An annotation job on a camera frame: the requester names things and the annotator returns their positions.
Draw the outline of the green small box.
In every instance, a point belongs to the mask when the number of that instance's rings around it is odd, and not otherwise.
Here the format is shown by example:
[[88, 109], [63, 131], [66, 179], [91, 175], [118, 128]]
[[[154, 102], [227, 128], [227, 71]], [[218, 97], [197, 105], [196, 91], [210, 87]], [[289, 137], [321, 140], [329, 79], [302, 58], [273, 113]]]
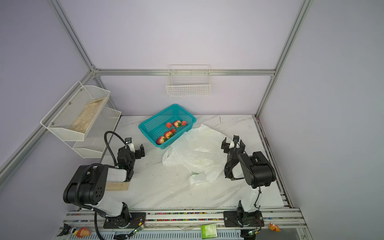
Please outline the green small box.
[[217, 225], [209, 224], [201, 226], [202, 239], [213, 239], [218, 237]]

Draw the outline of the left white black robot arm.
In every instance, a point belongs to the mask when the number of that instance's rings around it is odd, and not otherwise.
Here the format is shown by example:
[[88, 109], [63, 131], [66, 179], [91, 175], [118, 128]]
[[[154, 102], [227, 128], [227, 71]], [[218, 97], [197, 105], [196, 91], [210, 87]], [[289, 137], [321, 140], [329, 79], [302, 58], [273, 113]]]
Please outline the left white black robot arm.
[[107, 184], [128, 184], [134, 175], [137, 159], [145, 157], [145, 148], [134, 148], [131, 138], [118, 150], [117, 165], [82, 165], [64, 190], [63, 199], [82, 209], [92, 210], [110, 222], [128, 225], [132, 219], [128, 206], [106, 193]]

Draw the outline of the beige glove in shelf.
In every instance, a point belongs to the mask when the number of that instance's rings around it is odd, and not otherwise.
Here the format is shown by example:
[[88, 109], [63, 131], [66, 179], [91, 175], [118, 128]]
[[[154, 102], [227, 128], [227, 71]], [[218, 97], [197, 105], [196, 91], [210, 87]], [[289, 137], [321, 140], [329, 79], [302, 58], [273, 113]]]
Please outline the beige glove in shelf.
[[105, 97], [100, 99], [93, 99], [87, 103], [81, 114], [71, 125], [70, 130], [85, 134], [105, 99]]

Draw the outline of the large fake strawberry back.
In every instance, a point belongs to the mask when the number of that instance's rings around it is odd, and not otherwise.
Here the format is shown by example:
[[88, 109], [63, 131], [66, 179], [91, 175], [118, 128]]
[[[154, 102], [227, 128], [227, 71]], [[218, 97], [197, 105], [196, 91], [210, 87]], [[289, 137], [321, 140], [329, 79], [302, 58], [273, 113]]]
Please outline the large fake strawberry back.
[[180, 120], [176, 120], [175, 122], [173, 122], [173, 126], [175, 128], [179, 128], [182, 126], [182, 122]]

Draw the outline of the aluminium mounting rail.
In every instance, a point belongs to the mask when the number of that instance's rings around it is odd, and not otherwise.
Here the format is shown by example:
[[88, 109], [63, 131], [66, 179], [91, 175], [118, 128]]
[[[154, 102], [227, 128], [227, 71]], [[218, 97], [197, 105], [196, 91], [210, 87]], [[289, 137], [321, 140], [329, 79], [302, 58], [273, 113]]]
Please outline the aluminium mounting rail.
[[[226, 214], [230, 210], [161, 210], [161, 211], [130, 211], [133, 223], [142, 222], [146, 230], [196, 230], [202, 225], [217, 224], [219, 229], [239, 228], [235, 225], [236, 213], [232, 217]], [[261, 209], [256, 223], [264, 222], [264, 229], [275, 224], [280, 229], [307, 229], [308, 225], [300, 209]], [[94, 227], [94, 212], [88, 210], [69, 211], [65, 216], [60, 229], [64, 224], [73, 227]]]

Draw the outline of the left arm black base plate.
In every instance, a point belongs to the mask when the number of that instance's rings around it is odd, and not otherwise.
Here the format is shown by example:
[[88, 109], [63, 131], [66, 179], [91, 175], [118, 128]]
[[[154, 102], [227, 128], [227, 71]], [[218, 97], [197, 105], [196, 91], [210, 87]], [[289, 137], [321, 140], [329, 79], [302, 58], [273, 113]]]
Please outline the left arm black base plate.
[[144, 225], [147, 214], [145, 212], [134, 212], [125, 217], [106, 217], [104, 229], [136, 229], [140, 225]]

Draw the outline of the white plastic bag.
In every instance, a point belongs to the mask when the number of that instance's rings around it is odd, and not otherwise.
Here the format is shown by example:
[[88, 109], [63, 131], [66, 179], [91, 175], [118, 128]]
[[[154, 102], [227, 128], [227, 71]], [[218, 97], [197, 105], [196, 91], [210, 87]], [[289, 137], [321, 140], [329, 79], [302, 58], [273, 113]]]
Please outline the white plastic bag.
[[227, 136], [201, 124], [184, 133], [163, 155], [163, 165], [183, 166], [190, 172], [190, 185], [214, 182], [224, 171], [227, 154], [221, 149]]

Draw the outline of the beige glove on table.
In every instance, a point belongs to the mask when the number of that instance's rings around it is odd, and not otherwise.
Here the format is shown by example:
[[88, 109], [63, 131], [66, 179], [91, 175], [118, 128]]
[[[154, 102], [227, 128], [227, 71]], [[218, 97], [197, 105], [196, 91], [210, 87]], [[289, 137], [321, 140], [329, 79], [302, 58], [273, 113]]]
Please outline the beige glove on table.
[[106, 191], [127, 191], [130, 182], [107, 182]]

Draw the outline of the white mesh shelf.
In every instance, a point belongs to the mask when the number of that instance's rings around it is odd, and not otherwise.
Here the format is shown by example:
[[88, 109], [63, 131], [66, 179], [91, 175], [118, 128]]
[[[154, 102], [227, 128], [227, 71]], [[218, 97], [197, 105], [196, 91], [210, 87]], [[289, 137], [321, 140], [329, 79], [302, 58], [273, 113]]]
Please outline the white mesh shelf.
[[106, 131], [115, 130], [120, 117], [120, 111], [104, 107], [84, 141], [64, 141], [64, 143], [83, 159], [100, 159], [107, 149], [104, 134]]
[[[85, 134], [71, 131], [71, 125], [81, 114], [85, 105], [93, 99], [106, 98], [101, 108], [94, 117], [90, 127]], [[57, 103], [46, 116], [40, 121], [41, 125], [49, 132], [54, 134], [61, 141], [84, 141], [89, 130], [95, 123], [96, 118], [106, 106], [110, 98], [110, 91], [96, 87], [83, 85], [76, 82], [67, 95], [61, 98], [61, 102]]]

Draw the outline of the orange toy right rail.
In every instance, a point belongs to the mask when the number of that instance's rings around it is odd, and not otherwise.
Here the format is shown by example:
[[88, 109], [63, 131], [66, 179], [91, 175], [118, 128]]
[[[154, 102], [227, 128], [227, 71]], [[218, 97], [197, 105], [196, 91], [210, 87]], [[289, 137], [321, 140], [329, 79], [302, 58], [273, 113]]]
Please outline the orange toy right rail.
[[281, 231], [280, 227], [278, 225], [276, 225], [276, 224], [273, 224], [273, 223], [269, 224], [269, 229], [271, 231], [274, 231], [274, 232], [280, 232]]

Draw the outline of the orange toy rail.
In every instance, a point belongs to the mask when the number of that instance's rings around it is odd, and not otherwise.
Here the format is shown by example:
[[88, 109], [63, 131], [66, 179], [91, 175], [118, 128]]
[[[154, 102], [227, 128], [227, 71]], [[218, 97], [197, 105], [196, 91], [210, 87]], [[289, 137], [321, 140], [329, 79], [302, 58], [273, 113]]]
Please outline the orange toy rail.
[[278, 225], [276, 225], [276, 224], [273, 224], [273, 223], [269, 224], [269, 229], [271, 231], [274, 231], [274, 232], [280, 232], [281, 231], [280, 227]]
[[88, 230], [87, 228], [80, 228], [79, 230], [76, 230], [74, 235], [77, 238], [84, 238], [89, 237], [91, 235], [92, 231]]

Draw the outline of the orange toy left rail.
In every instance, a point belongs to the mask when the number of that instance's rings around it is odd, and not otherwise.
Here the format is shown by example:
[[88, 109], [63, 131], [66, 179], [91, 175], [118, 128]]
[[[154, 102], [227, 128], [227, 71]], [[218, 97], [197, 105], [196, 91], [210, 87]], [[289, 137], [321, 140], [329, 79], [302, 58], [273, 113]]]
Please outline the orange toy left rail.
[[74, 235], [77, 238], [84, 238], [89, 237], [91, 235], [92, 231], [88, 230], [87, 228], [80, 228], [79, 230], [76, 230]]

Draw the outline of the black small object left rail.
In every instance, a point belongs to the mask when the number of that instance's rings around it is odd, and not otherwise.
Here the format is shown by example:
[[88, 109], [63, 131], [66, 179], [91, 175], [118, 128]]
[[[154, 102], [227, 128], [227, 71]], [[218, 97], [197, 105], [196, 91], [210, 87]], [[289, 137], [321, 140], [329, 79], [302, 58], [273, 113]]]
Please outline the black small object left rail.
[[62, 231], [57, 235], [57, 237], [66, 236], [66, 235], [70, 234], [72, 228], [73, 228], [72, 226], [70, 226], [68, 224], [64, 224]]

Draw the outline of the large fake strawberry front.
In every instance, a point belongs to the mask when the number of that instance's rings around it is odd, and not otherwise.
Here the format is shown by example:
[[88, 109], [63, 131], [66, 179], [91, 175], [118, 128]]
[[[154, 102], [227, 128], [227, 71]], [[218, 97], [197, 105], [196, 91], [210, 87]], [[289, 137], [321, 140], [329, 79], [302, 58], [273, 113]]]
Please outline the large fake strawberry front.
[[156, 144], [157, 145], [162, 145], [163, 143], [165, 143], [167, 141], [167, 138], [165, 136], [160, 136], [157, 140], [156, 140]]

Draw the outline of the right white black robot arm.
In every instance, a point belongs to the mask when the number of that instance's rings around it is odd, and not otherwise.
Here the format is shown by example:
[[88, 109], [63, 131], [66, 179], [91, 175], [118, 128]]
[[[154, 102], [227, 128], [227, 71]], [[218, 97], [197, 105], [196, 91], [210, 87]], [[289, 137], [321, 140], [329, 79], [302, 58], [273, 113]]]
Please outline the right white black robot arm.
[[277, 180], [276, 171], [260, 151], [248, 155], [246, 145], [239, 136], [234, 135], [230, 143], [223, 140], [221, 149], [227, 154], [224, 167], [226, 179], [245, 180], [252, 193], [239, 201], [235, 211], [224, 212], [226, 227], [263, 227], [264, 218], [260, 211], [263, 190]]

